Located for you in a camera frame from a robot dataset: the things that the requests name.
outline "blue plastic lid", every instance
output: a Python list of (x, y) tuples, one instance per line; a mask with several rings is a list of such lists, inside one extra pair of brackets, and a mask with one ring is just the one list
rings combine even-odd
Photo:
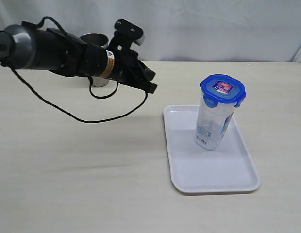
[(218, 103), (236, 103), (239, 107), (246, 97), (242, 82), (225, 74), (213, 74), (200, 83), (206, 105), (214, 108)]

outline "sticker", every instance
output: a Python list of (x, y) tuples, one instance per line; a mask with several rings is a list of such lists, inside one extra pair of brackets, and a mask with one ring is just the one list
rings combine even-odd
[(197, 126), (197, 135), (196, 139), (202, 142), (203, 144), (207, 145), (208, 141), (211, 138), (212, 133), (208, 130), (206, 130), (202, 126)]
[(224, 123), (224, 126), (223, 126), (223, 129), (222, 129), (222, 132), (220, 133), (220, 139), (225, 135), (225, 132), (226, 132), (226, 130), (227, 130), (227, 127), (228, 127), (228, 125), (229, 125), (229, 122), (230, 122), (232, 116), (233, 116), (233, 113), (231, 113), (231, 114), (229, 115), (229, 117), (226, 118), (225, 123)]
[(109, 50), (106, 50), (106, 54), (107, 54), (107, 65), (105, 71), (100, 75), (101, 78), (107, 78), (112, 73), (115, 64), (114, 54)]
[(233, 88), (233, 86), (223, 81), (217, 81), (217, 83), (213, 85), (213, 88), (220, 93), (228, 94)]

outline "white tray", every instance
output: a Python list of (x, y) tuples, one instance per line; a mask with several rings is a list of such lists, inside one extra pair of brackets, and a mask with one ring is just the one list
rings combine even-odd
[(250, 193), (260, 178), (233, 117), (220, 146), (207, 151), (194, 141), (199, 106), (171, 105), (164, 110), (173, 185), (184, 194)]

